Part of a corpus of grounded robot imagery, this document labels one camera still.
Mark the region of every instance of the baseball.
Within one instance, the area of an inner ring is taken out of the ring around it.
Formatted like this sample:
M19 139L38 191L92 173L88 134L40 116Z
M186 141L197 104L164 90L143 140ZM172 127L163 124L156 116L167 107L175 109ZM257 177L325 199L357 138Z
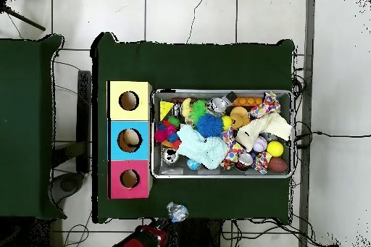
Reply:
M265 138L263 138L262 136L259 136L254 141L254 145L252 146L252 148L256 152L263 152L267 148L267 145L268 145L267 140Z

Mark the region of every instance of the football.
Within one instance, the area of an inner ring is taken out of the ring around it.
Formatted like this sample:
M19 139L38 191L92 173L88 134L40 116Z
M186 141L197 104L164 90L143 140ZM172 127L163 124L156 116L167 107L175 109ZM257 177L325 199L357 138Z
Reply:
M287 168L287 163L277 156L272 156L270 163L268 164L268 169L273 172L283 172L287 170Z

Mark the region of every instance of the green table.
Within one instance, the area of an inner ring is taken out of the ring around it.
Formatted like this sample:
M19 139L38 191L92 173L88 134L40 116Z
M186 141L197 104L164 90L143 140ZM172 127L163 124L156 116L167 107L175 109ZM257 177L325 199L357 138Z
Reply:
M166 217L170 201L190 217L277 217L289 220L290 179L154 179L149 198L107 198L106 81L132 80L152 88L291 90L294 45L226 46L118 43L110 33L93 42L93 218Z

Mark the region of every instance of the yellow ball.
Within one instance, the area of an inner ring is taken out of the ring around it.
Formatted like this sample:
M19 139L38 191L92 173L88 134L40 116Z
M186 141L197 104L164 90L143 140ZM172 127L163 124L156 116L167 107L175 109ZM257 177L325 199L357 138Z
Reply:
M271 141L268 144L267 152L272 154L272 156L281 156L283 153L283 145L277 141Z
M222 121L223 121L223 130L224 131L228 130L228 128L233 124L232 118L230 118L227 115L222 116Z

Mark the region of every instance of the blue spiky ball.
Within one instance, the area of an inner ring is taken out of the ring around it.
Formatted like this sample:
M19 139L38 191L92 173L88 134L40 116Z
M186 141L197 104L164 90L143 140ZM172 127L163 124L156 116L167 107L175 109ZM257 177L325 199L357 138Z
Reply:
M223 121L221 117L205 114L197 120L197 130L205 138L218 137L223 132Z

